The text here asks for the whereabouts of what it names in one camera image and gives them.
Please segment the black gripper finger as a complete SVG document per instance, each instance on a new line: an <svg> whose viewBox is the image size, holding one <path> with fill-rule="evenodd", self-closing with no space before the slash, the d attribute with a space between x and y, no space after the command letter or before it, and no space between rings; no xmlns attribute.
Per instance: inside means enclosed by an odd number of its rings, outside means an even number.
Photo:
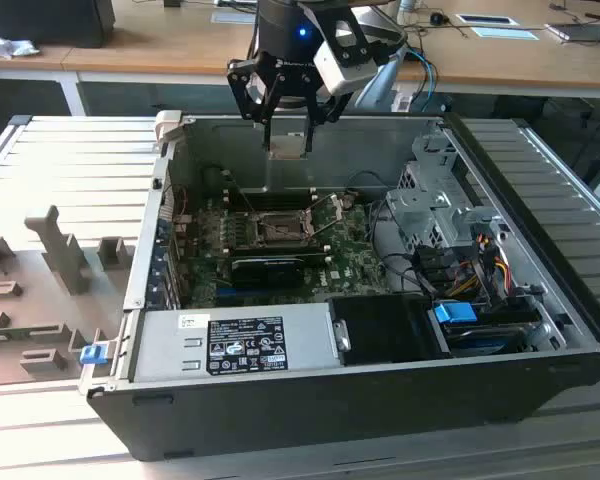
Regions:
<svg viewBox="0 0 600 480"><path fill-rule="evenodd" d="M315 129L325 123L335 123L348 105L351 94L346 93L344 95L331 96L325 103L319 103L317 92L321 84L317 78L304 75L302 81L307 109L304 130L304 151L311 152Z"/></svg>
<svg viewBox="0 0 600 480"><path fill-rule="evenodd" d="M264 84L260 102L249 93L249 83L253 79ZM283 73L277 67L277 58L259 53L250 60L232 59L228 63L227 81L242 118L264 127L263 148L269 151L272 116L282 98L283 87Z"/></svg>

